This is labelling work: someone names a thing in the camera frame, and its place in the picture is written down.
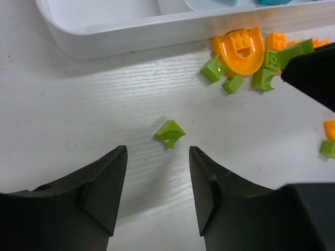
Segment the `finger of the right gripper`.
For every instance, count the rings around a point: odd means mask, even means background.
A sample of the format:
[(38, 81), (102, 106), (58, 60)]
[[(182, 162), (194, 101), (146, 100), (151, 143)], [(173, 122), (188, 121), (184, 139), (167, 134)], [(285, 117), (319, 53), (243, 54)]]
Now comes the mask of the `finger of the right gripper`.
[(334, 43), (291, 59), (281, 79), (334, 111)]

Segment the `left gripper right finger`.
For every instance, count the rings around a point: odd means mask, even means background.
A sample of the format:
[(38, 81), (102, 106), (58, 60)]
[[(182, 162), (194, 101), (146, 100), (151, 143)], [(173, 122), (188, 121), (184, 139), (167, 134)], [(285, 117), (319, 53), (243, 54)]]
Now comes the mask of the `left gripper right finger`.
[(334, 184), (272, 190), (189, 149), (196, 216), (207, 250), (334, 250)]

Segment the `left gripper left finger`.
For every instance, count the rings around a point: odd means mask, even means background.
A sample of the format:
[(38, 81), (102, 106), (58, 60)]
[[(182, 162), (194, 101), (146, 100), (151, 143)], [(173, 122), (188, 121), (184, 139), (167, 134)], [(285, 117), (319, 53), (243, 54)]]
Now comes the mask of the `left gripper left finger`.
[(1, 194), (1, 250), (106, 250), (113, 236), (128, 151), (35, 190)]

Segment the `long teal lego brick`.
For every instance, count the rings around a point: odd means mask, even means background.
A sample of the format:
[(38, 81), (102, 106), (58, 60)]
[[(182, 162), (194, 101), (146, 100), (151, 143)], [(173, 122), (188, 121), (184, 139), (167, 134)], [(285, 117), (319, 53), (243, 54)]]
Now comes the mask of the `long teal lego brick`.
[(258, 0), (260, 5), (285, 5), (292, 0)]

